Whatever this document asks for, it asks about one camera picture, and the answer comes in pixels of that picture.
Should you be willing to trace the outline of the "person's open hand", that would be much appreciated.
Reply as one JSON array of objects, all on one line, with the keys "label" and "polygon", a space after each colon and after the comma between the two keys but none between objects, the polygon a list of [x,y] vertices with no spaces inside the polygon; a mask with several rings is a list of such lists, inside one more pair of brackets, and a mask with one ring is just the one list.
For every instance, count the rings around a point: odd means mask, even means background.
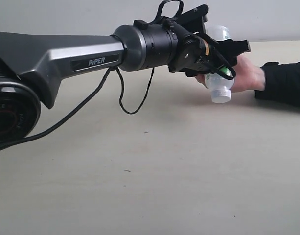
[{"label": "person's open hand", "polygon": [[263,91],[266,85],[265,73],[261,67],[255,66],[246,56],[237,57],[237,65],[233,67],[236,72],[232,93],[243,91]]}]

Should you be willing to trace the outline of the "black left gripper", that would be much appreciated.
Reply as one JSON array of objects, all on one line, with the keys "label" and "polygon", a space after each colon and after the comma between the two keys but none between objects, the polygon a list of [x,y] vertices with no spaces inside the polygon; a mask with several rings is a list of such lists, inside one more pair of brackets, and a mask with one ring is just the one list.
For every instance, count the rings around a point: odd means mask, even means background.
[{"label": "black left gripper", "polygon": [[171,73],[184,72],[188,77],[213,73],[235,77],[233,67],[237,64],[237,56],[250,51],[248,40],[217,41],[204,33],[191,34],[179,42],[168,68]]}]

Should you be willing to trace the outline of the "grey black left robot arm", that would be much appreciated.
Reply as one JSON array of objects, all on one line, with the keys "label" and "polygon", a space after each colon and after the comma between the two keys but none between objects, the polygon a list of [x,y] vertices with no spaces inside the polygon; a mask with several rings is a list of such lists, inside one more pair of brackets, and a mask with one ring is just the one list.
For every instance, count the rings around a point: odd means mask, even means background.
[{"label": "grey black left robot arm", "polygon": [[52,108],[62,80],[105,69],[139,71],[167,65],[187,76],[226,75],[238,55],[249,52],[246,40],[217,41],[171,21],[123,25],[110,36],[28,35],[0,32],[0,151],[42,138],[66,122],[67,115],[47,130],[30,135],[41,105]]}]

